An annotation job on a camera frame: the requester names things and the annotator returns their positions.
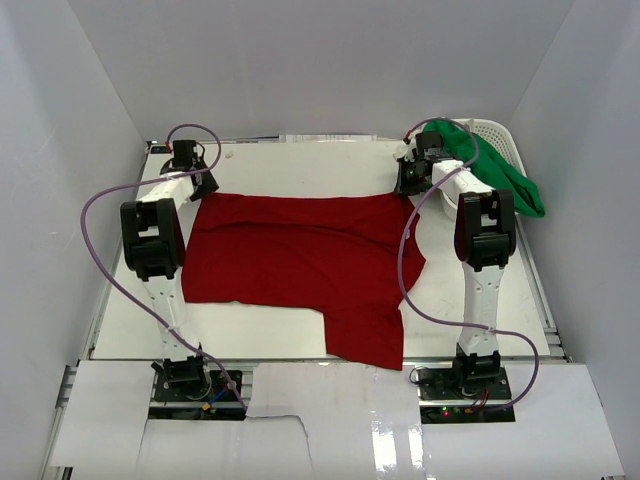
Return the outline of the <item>red t shirt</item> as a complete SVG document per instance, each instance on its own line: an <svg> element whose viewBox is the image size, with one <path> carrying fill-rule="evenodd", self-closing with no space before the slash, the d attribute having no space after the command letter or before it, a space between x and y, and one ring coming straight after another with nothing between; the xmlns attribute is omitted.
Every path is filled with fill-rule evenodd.
<svg viewBox="0 0 640 480"><path fill-rule="evenodd" d="M182 268L189 303L303 308L324 317L326 351L399 370L402 293L426 260L406 225L414 205L390 193L326 199L211 194Z"/></svg>

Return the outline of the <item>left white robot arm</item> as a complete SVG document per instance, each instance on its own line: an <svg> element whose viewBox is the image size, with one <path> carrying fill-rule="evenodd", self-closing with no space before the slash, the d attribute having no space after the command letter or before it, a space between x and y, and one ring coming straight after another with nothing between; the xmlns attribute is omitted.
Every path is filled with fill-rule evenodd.
<svg viewBox="0 0 640 480"><path fill-rule="evenodd" d="M203 400L211 391L204 359L191 354L176 338L197 346L187 319L180 269L186 247L178 211L218 189L204 160L205 148L195 140L177 140L172 157L161 168L161 181L135 201L120 207L124 257L145 288L159 324L163 360L155 364L165 386L190 400Z"/></svg>

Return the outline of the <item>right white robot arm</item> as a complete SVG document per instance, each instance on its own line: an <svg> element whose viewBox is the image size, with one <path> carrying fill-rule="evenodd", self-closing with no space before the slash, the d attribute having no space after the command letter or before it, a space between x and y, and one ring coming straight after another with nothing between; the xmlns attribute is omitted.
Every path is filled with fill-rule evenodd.
<svg viewBox="0 0 640 480"><path fill-rule="evenodd" d="M484 393L501 368L495 329L501 279L516 247L513 195L476 178L461 160L445 152L437 132L410 134L404 143L396 155L394 193L416 195L437 184L444 197L457 203L454 249L465 282L464 326L452 367L418 379L433 389L464 396Z"/></svg>

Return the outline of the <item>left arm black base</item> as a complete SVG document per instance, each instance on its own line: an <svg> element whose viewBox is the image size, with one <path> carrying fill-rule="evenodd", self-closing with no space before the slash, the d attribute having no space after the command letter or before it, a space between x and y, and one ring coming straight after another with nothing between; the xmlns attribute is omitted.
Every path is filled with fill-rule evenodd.
<svg viewBox="0 0 640 480"><path fill-rule="evenodd" d="M209 369L202 357L153 362L155 372L148 418L150 420L243 421L245 410L232 386L241 392L243 374Z"/></svg>

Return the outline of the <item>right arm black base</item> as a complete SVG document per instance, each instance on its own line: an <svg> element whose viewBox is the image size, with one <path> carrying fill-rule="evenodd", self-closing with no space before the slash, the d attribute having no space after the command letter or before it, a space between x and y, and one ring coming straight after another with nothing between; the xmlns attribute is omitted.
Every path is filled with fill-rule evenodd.
<svg viewBox="0 0 640 480"><path fill-rule="evenodd" d="M418 389L420 418L423 425L463 425L514 423L508 377L504 368L493 379L481 379L478 385L458 386L452 368L418 366L409 373L409 381Z"/></svg>

